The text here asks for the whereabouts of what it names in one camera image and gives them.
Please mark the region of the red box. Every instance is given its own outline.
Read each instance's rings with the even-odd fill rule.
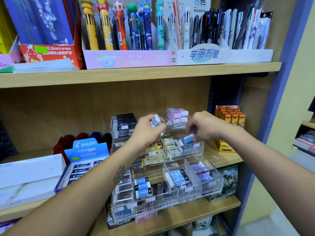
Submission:
[[[69,58],[77,68],[83,69],[81,41],[81,16],[77,5],[73,45],[27,45],[19,43],[19,46],[27,63]]]

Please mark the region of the hand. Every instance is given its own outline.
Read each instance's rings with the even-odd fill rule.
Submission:
[[[157,142],[159,135],[166,129],[165,120],[160,117],[162,124],[157,127],[150,125],[150,120],[154,114],[149,114],[139,118],[138,123],[130,137],[130,141],[141,147],[141,150]]]
[[[222,138],[223,133],[228,131],[231,124],[219,119],[207,111],[196,112],[188,121],[186,130],[190,133],[196,133],[193,138],[203,140]]]

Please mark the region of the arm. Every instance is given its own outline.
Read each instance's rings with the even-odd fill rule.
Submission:
[[[154,115],[139,119],[130,139],[80,179],[47,200],[3,235],[86,235],[127,168],[166,129],[150,126]]]
[[[226,141],[252,169],[298,233],[314,233],[313,172],[258,141],[243,128],[206,111],[195,113],[187,123],[187,130],[196,132],[201,139]]]

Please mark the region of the green sticker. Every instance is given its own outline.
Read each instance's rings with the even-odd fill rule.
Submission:
[[[36,53],[48,54],[47,47],[45,46],[34,46]]]

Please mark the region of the forearm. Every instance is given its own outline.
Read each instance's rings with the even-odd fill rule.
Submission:
[[[140,154],[127,141],[73,184],[21,219],[4,235],[86,235],[127,168]]]
[[[252,169],[296,230],[301,235],[313,233],[315,174],[253,138],[242,128],[229,126],[224,132],[222,139]]]

